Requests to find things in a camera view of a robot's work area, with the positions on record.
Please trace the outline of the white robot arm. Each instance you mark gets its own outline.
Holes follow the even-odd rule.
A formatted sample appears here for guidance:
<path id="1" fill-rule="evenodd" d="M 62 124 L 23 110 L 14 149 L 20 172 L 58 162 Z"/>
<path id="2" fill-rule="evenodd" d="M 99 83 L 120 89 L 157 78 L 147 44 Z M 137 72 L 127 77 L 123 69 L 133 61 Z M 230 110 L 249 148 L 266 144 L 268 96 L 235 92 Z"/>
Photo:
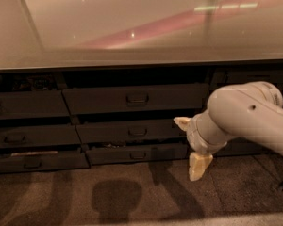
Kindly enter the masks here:
<path id="1" fill-rule="evenodd" d="M 213 155 L 227 142 L 243 137 L 283 156 L 283 96 L 271 83 L 258 81 L 221 87 L 207 109 L 192 118 L 175 117 L 192 148 L 189 178 L 202 178 Z"/>

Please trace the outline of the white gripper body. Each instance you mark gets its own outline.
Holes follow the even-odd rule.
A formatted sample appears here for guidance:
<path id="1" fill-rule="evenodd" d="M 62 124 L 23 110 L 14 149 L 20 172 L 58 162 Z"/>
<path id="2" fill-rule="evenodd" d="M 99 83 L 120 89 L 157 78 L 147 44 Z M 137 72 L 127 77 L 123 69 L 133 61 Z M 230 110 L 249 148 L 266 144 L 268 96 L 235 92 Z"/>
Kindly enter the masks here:
<path id="1" fill-rule="evenodd" d="M 214 154 L 227 144 L 225 132 L 212 120 L 209 113 L 197 114 L 190 119 L 187 140 L 200 154 Z"/>

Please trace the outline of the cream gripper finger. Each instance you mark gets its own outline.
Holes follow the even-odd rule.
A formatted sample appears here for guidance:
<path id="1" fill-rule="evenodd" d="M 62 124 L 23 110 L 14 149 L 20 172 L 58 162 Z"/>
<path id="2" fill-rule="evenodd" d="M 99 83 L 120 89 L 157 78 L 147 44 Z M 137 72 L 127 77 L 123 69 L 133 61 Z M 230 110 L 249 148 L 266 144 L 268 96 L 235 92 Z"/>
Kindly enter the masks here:
<path id="1" fill-rule="evenodd" d="M 190 153 L 189 178 L 192 182 L 200 180 L 213 160 L 211 154 Z"/>
<path id="2" fill-rule="evenodd" d="M 175 117 L 175 124 L 184 132 L 187 132 L 190 128 L 191 119 L 188 117 Z"/>

